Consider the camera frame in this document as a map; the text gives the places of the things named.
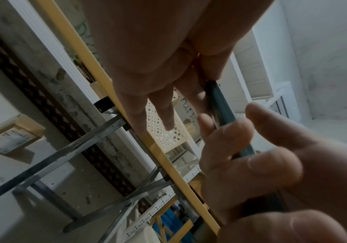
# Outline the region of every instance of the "hand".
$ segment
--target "hand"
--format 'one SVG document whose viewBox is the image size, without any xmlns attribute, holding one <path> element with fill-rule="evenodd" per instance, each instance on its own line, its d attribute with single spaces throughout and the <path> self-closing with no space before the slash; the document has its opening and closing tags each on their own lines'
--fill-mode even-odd
<svg viewBox="0 0 347 243">
<path fill-rule="evenodd" d="M 235 43 L 273 0 L 84 0 L 103 61 L 135 132 L 146 132 L 147 98 L 174 128 L 174 86 L 198 113 L 200 81 L 218 80 Z"/>
<path fill-rule="evenodd" d="M 347 243 L 347 145 L 255 103 L 246 117 L 216 130 L 209 116 L 198 119 L 206 142 L 202 195 L 224 224 L 219 242 Z M 254 128 L 279 147 L 231 161 L 248 146 Z M 279 189 L 289 213 L 239 218 L 244 201 Z"/>
</svg>

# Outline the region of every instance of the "cardboard box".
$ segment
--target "cardboard box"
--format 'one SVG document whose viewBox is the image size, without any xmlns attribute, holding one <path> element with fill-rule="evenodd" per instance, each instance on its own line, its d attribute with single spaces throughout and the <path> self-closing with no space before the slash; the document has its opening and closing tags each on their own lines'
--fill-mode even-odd
<svg viewBox="0 0 347 243">
<path fill-rule="evenodd" d="M 24 148 L 43 137 L 45 127 L 19 114 L 0 124 L 0 154 Z"/>
</svg>

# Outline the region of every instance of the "yellow metal frame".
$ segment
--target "yellow metal frame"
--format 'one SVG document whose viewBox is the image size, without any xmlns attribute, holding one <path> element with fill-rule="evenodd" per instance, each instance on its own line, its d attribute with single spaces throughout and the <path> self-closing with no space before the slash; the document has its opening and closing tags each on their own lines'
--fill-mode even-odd
<svg viewBox="0 0 347 243">
<path fill-rule="evenodd" d="M 103 87 L 103 89 L 108 94 L 108 97 L 115 104 L 117 109 L 123 115 L 125 119 L 128 120 L 125 114 L 124 108 L 120 101 L 116 97 L 115 91 L 113 89 L 113 84 L 109 76 L 100 66 L 99 62 L 92 55 L 88 47 L 85 45 L 83 40 L 77 34 L 71 23 L 65 17 L 61 9 L 57 6 L 54 0 L 36 0 L 38 5 L 44 10 L 48 15 L 49 19 L 52 21 L 54 26 L 59 30 L 63 38 L 69 43 L 71 48 L 79 56 L 80 60 L 87 67 L 89 72 L 92 74 L 93 78 Z M 173 166 L 173 164 L 166 157 L 164 152 L 155 143 L 153 138 L 149 133 L 140 136 L 140 139 L 159 161 L 162 168 L 171 177 L 172 181 L 177 185 L 177 187 L 183 192 L 185 197 L 190 201 L 193 207 L 197 210 L 199 215 L 204 219 L 212 231 L 217 234 L 220 227 L 214 218 L 210 215 L 207 209 L 203 206 L 200 200 L 197 198 L 195 193 L 191 190 L 188 184 L 180 176 L 179 172 Z"/>
</svg>

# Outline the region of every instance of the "paper label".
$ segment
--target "paper label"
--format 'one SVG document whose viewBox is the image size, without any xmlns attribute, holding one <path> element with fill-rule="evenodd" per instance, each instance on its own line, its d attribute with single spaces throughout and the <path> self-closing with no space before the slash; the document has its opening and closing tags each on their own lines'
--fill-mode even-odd
<svg viewBox="0 0 347 243">
<path fill-rule="evenodd" d="M 6 132 L 0 134 L 0 153 L 6 154 L 15 148 L 34 139 L 36 136 L 27 132 L 24 129 L 13 127 Z"/>
</svg>

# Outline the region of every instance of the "ceiling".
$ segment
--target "ceiling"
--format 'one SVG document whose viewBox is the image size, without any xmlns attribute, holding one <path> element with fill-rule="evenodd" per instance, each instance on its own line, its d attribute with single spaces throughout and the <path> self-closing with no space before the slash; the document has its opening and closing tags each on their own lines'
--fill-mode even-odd
<svg viewBox="0 0 347 243">
<path fill-rule="evenodd" d="M 347 1 L 282 4 L 312 117 L 347 119 Z"/>
</svg>

